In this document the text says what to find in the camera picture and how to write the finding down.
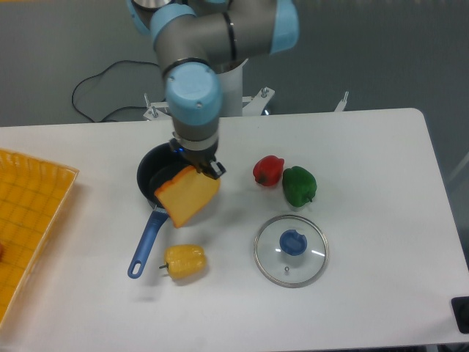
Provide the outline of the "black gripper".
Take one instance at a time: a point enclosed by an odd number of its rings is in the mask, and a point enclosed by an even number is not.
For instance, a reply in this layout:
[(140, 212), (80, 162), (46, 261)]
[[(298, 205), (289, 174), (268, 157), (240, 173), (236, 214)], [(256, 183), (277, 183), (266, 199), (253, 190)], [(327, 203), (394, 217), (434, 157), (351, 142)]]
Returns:
[(169, 146), (172, 151), (179, 153), (188, 163), (196, 167), (198, 172), (207, 172), (213, 180), (219, 179), (226, 172), (224, 166), (216, 161), (217, 140), (190, 141), (173, 137), (169, 141)]

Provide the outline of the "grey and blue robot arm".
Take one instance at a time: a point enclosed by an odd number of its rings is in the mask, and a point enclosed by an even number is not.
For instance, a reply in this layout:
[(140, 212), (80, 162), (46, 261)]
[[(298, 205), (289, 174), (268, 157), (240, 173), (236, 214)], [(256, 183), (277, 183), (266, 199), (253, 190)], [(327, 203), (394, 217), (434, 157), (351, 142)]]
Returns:
[(219, 66), (293, 48), (299, 38), (293, 1), (127, 1), (135, 27), (149, 35), (174, 126), (173, 150), (218, 179)]

